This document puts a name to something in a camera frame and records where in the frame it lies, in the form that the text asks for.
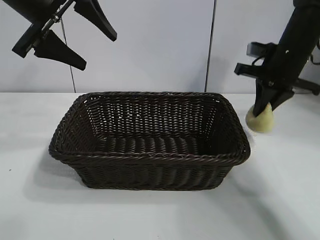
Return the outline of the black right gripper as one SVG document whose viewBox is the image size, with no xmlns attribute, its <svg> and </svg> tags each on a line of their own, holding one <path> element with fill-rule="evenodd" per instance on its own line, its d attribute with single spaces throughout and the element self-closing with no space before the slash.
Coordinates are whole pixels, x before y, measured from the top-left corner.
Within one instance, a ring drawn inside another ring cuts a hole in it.
<svg viewBox="0 0 320 240">
<path fill-rule="evenodd" d="M 272 111 L 294 96 L 293 90 L 276 88 L 295 87 L 309 90 L 313 95 L 320 94 L 320 86 L 299 78 L 305 64 L 311 57 L 312 50 L 307 46 L 292 47 L 275 43 L 251 42 L 247 45 L 246 54 L 255 57 L 251 64 L 238 63 L 234 69 L 236 75 L 243 75 L 267 82 L 256 84 L 253 115 L 259 116 L 271 101 Z"/>
</svg>

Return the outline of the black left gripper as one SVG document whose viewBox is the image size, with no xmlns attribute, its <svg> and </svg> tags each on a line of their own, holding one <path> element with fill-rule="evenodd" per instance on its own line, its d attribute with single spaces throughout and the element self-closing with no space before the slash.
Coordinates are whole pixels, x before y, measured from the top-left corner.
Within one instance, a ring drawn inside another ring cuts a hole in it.
<svg viewBox="0 0 320 240">
<path fill-rule="evenodd" d="M 31 23 L 12 51 L 25 58 L 30 49 L 34 49 L 34 55 L 38 58 L 54 60 L 84 71 L 87 62 L 51 30 L 51 26 L 61 20 L 72 3 L 72 0 L 7 0 L 8 6 Z M 117 40 L 117 32 L 97 0 L 76 0 L 74 10 L 111 41 Z"/>
</svg>

